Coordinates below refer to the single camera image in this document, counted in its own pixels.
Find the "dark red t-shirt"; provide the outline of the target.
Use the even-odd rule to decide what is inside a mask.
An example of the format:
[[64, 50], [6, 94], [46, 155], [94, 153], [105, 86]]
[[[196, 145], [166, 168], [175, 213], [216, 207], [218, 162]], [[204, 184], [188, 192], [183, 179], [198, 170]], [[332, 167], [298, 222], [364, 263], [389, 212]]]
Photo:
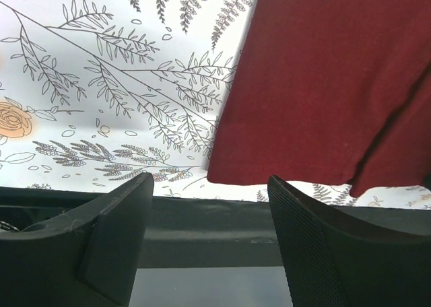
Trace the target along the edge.
[[374, 187], [430, 177], [430, 0], [257, 0], [212, 183]]

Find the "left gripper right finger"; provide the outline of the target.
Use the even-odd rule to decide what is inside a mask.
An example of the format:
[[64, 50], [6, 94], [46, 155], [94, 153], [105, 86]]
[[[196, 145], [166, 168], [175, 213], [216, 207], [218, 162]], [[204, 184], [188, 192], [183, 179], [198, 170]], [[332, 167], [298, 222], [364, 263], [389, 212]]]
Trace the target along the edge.
[[294, 306], [429, 306], [430, 212], [327, 205], [267, 184]]

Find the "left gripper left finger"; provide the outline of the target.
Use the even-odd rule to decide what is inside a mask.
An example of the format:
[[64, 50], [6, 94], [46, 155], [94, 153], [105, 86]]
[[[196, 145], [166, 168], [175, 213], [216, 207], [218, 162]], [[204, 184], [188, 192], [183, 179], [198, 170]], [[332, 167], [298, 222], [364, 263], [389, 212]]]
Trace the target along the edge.
[[149, 173], [20, 232], [1, 233], [2, 306], [128, 306], [154, 179]]

